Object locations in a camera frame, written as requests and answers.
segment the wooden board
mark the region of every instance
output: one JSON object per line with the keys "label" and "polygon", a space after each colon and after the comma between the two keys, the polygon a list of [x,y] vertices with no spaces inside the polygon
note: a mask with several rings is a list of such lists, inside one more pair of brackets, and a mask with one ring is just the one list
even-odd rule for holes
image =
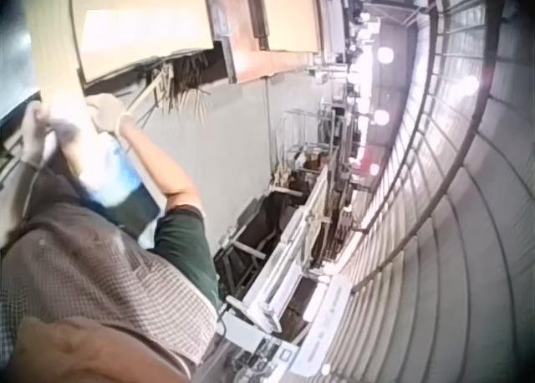
{"label": "wooden board", "polygon": [[151,57],[211,49],[206,0],[72,0],[86,81]]}
{"label": "wooden board", "polygon": [[319,51],[316,0],[262,0],[270,50]]}
{"label": "wooden board", "polygon": [[58,90],[70,90],[83,97],[69,0],[23,0],[23,6],[41,98],[51,100]]}
{"label": "wooden board", "polygon": [[230,28],[230,48],[225,60],[231,63],[233,82],[247,82],[309,65],[312,56],[306,53],[275,53],[262,51],[254,37],[248,0],[223,0]]}

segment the white sign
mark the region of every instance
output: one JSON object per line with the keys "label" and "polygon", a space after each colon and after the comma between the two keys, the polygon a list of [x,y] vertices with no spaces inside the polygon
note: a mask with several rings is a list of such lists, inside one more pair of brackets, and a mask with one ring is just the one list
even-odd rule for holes
{"label": "white sign", "polygon": [[341,274],[333,276],[312,328],[290,367],[292,373],[311,377],[319,372],[344,316],[351,287],[347,277]]}

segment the gloved hand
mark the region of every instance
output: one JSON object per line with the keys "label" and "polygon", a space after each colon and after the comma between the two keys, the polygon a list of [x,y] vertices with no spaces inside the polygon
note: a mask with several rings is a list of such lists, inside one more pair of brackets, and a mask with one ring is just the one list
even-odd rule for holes
{"label": "gloved hand", "polygon": [[86,97],[85,100],[89,107],[97,109],[93,113],[93,122],[97,129],[119,137],[121,117],[127,114],[125,105],[112,94],[96,94]]}
{"label": "gloved hand", "polygon": [[28,103],[21,125],[23,135],[21,161],[37,169],[43,163],[44,141],[47,135],[46,118],[40,101]]}

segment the metal panel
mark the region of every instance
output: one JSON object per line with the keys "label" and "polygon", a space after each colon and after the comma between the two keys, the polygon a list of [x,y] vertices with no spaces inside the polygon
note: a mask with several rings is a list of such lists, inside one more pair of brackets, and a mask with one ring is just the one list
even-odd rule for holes
{"label": "metal panel", "polygon": [[385,364],[377,382],[396,379],[403,365],[404,354],[409,344],[410,332],[415,322],[416,294],[418,293],[418,256],[413,242],[405,250],[405,273],[401,289],[399,314],[392,332],[392,342]]}
{"label": "metal panel", "polygon": [[439,268],[436,237],[429,220],[418,232],[420,282],[415,316],[415,328],[410,338],[400,381],[423,381],[435,342],[439,304]]}
{"label": "metal panel", "polygon": [[468,334],[469,298],[464,246],[450,203],[444,199],[433,219],[440,254],[439,320],[429,381],[455,381],[461,372]]}
{"label": "metal panel", "polygon": [[400,256],[394,261],[391,279],[392,289],[391,294],[389,295],[388,304],[386,306],[385,322],[380,331],[372,361],[369,363],[368,369],[365,373],[368,381],[377,381],[378,375],[389,353],[392,332],[394,330],[395,322],[400,309],[401,285],[405,272],[404,264],[404,254],[401,253]]}

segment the person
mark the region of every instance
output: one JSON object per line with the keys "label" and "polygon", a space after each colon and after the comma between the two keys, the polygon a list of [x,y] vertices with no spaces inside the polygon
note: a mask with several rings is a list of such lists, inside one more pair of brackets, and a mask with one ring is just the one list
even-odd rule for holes
{"label": "person", "polygon": [[[45,161],[52,128],[81,177],[97,151],[91,121],[128,142],[165,195],[150,250],[86,206],[77,178]],[[33,186],[27,215],[2,259],[0,369],[28,382],[188,381],[219,305],[197,189],[111,94],[87,104],[33,102],[22,130],[21,172],[37,177],[25,186]]]}

